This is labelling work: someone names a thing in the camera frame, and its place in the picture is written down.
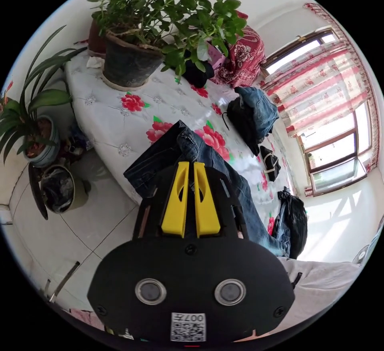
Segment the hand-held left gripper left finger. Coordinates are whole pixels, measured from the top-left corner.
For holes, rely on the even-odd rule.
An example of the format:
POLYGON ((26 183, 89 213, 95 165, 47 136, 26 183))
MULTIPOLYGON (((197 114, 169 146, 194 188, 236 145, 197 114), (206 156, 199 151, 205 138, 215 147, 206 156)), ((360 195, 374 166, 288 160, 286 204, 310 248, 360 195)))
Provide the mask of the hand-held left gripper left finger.
POLYGON ((189 163, 179 162, 174 171, 161 224, 165 235, 184 235, 188 198, 189 163))

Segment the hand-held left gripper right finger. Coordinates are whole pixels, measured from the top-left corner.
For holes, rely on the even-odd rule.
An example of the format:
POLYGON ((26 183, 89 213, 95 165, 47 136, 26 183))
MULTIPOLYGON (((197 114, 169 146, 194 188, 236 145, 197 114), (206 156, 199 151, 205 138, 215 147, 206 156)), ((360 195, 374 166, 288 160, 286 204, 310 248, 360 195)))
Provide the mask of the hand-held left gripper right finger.
POLYGON ((193 167, 197 235, 218 235, 221 227, 210 189, 205 165, 204 163, 195 162, 193 167))

